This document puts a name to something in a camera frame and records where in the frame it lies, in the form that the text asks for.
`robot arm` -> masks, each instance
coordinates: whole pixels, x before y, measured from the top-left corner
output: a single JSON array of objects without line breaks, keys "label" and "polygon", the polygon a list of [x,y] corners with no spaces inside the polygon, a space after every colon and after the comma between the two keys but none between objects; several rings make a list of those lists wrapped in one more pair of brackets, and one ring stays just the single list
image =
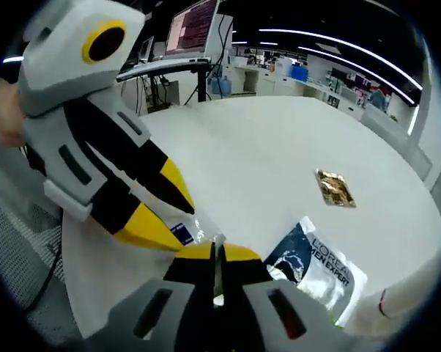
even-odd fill
[{"label": "robot arm", "polygon": [[[380,351],[381,342],[335,327],[326,308],[293,283],[272,280],[257,253],[217,245],[183,248],[163,280],[149,280],[113,307],[84,345],[95,351]],[[215,307],[219,291],[223,305]]]},{"label": "robot arm", "polygon": [[18,80],[27,113],[24,136],[44,163],[45,193],[81,221],[91,215],[122,241],[180,249],[165,224],[90,148],[159,199],[194,213],[178,169],[114,87],[144,15],[108,0],[57,6],[43,8],[38,18],[45,24],[29,26],[36,37],[24,52]]}]

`ceiling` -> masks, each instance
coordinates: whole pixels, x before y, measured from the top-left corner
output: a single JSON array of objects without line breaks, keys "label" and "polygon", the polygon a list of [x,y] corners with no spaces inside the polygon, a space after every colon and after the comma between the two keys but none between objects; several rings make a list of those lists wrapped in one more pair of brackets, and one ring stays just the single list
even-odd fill
[{"label": "ceiling", "polygon": [[[154,35],[156,40],[164,41],[173,15],[196,0],[163,0],[155,6],[158,2],[136,2],[143,12],[152,13],[141,39]],[[259,42],[274,42],[278,44],[275,48],[293,52],[300,51],[298,46],[324,51],[317,43],[334,45],[341,52],[338,56],[377,73],[418,102],[419,89],[393,68],[362,51],[307,35],[259,32],[259,29],[293,29],[344,40],[385,58],[421,82],[423,52],[408,21],[389,10],[392,3],[391,0],[378,3],[374,0],[225,0],[219,6],[219,13],[234,17],[237,31],[234,41],[248,41],[249,45],[265,48]]]}]

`ceiling light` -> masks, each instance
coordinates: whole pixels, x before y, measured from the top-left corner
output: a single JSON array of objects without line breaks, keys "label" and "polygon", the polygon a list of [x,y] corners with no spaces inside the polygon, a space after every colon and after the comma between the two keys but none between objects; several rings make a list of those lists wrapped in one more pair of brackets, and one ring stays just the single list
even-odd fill
[{"label": "ceiling light", "polygon": [[408,134],[411,136],[412,130],[414,129],[414,125],[416,123],[416,119],[419,114],[419,105],[415,107],[414,112],[412,113],[411,123],[409,124]]},{"label": "ceiling light", "polygon": [[326,51],[329,51],[330,53],[341,55],[341,52],[335,46],[321,44],[321,43],[315,43],[315,45],[319,46],[320,48],[322,48]]},{"label": "ceiling light", "polygon": [[23,61],[23,56],[13,56],[13,57],[7,57],[6,59],[2,60],[2,63],[8,63],[8,62],[19,62]]},{"label": "ceiling light", "polygon": [[399,16],[399,15],[398,15],[396,12],[394,12],[391,8],[386,7],[385,5],[380,4],[379,2],[376,2],[375,0],[364,0],[364,1],[370,2],[371,4],[374,4],[375,6],[381,7],[382,9],[387,10],[388,12],[391,12],[391,13],[393,13],[394,15]]},{"label": "ceiling light", "polygon": [[389,87],[393,88],[393,90],[394,90],[395,92],[398,92],[398,93],[399,93],[404,99],[408,100],[411,104],[414,104],[414,103],[415,103],[413,99],[411,99],[410,97],[408,97],[408,96],[407,96],[406,94],[404,94],[400,89],[398,89],[398,88],[396,88],[394,85],[392,85],[389,81],[387,81],[387,80],[384,79],[383,77],[377,75],[376,73],[373,73],[372,71],[367,70],[366,68],[364,68],[364,67],[362,67],[362,66],[360,66],[360,65],[358,65],[358,64],[355,64],[354,62],[350,62],[349,60],[343,59],[343,58],[341,58],[341,57],[339,57],[339,56],[336,56],[336,55],[332,55],[332,54],[329,54],[329,53],[325,53],[324,51],[315,50],[315,49],[310,49],[310,48],[304,48],[304,47],[302,47],[302,46],[299,46],[298,48],[299,48],[299,49],[302,49],[302,50],[311,51],[311,52],[313,52],[313,53],[318,53],[318,54],[321,54],[321,55],[329,56],[329,57],[332,57],[332,58],[334,58],[334,59],[336,59],[336,60],[340,60],[340,61],[342,61],[342,62],[346,62],[346,63],[349,64],[349,65],[352,65],[352,66],[354,66],[354,67],[357,67],[357,68],[361,69],[362,71],[371,74],[373,77],[379,79],[379,80],[382,81],[383,83],[387,84]]},{"label": "ceiling light", "polygon": [[358,45],[346,42],[344,40],[341,39],[337,39],[337,38],[333,38],[333,37],[328,37],[327,35],[323,35],[323,34],[317,34],[317,33],[311,33],[311,32],[304,32],[304,31],[295,31],[292,29],[260,29],[260,32],[282,32],[282,33],[294,33],[294,34],[303,34],[303,35],[309,35],[311,37],[318,37],[318,38],[322,38],[322,39],[326,39],[326,40],[332,40],[333,42],[336,43],[340,43],[343,45],[347,45],[350,46],[351,48],[357,49],[362,51],[363,53],[366,53],[372,57],[374,57],[375,59],[380,60],[381,62],[383,62],[384,64],[390,66],[391,68],[393,68],[395,71],[397,71],[398,73],[400,73],[401,75],[403,75],[403,77],[405,77],[408,81],[410,81],[412,84],[414,84],[419,90],[423,89],[423,86],[421,86],[419,84],[418,81],[416,81],[413,77],[411,77],[410,75],[408,75],[407,73],[405,73],[401,68],[399,68],[398,66],[392,64],[391,62],[389,62],[388,60],[382,58],[381,56],[372,53],[371,51],[361,48]]}]

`person's hand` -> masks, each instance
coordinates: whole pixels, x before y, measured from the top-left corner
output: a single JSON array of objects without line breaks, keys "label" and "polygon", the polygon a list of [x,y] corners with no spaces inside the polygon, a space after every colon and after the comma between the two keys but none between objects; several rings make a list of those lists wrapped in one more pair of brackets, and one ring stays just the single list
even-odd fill
[{"label": "person's hand", "polygon": [[17,84],[9,84],[0,78],[0,145],[21,147],[22,123],[25,113],[21,110]]}]

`blue container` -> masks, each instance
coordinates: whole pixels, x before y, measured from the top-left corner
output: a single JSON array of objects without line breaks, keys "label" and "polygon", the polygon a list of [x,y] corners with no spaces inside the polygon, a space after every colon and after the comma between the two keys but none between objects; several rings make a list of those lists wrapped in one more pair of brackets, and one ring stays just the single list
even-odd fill
[{"label": "blue container", "polygon": [[308,70],[303,66],[292,66],[291,77],[302,82],[307,82]]},{"label": "blue container", "polygon": [[232,82],[227,78],[227,76],[224,76],[223,78],[219,78],[219,81],[217,78],[212,77],[211,78],[211,92],[213,94],[221,94],[222,96],[226,97],[232,94]]}]

